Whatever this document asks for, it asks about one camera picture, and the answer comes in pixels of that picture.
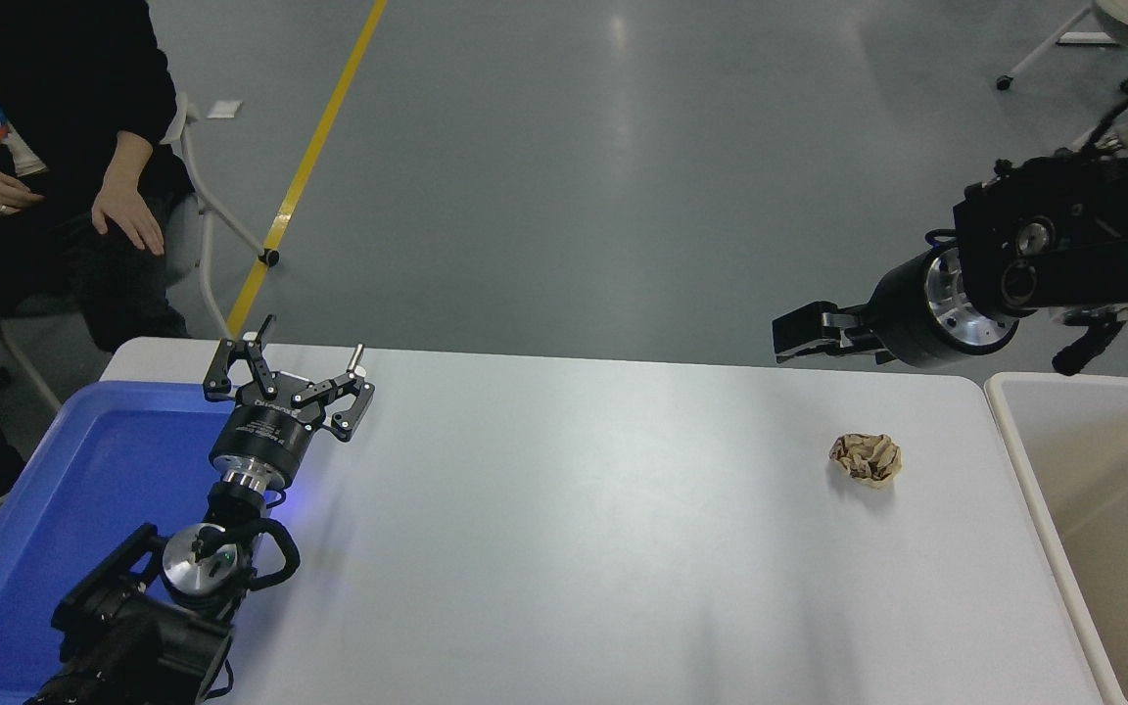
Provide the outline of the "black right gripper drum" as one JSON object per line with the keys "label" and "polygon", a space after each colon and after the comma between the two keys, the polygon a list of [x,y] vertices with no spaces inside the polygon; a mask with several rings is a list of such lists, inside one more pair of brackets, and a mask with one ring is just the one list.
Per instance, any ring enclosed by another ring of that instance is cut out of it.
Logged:
{"label": "black right gripper drum", "polygon": [[957,249],[934,249],[887,272],[865,318],[885,351],[908,365],[954,364],[1002,349],[1002,321],[967,297]]}

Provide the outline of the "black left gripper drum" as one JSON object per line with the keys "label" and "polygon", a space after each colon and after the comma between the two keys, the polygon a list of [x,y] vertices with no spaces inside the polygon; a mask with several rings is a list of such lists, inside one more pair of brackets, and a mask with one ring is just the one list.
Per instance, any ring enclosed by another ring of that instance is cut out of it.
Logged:
{"label": "black left gripper drum", "polygon": [[301,378],[274,379],[270,385],[276,389],[276,397],[272,399],[259,384],[243,385],[211,448],[213,467],[227,458],[250,458],[267,464],[281,476],[296,476],[323,420],[317,402],[302,407],[292,405],[309,384]]}

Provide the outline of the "person's left hand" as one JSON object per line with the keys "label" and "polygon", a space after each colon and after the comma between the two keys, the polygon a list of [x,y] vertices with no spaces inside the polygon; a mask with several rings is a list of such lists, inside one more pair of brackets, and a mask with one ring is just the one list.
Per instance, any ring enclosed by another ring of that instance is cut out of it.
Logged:
{"label": "person's left hand", "polygon": [[165,254],[162,227],[133,183],[104,182],[92,202],[91,223],[99,235],[109,235],[112,226],[115,226],[138,252],[157,258]]}

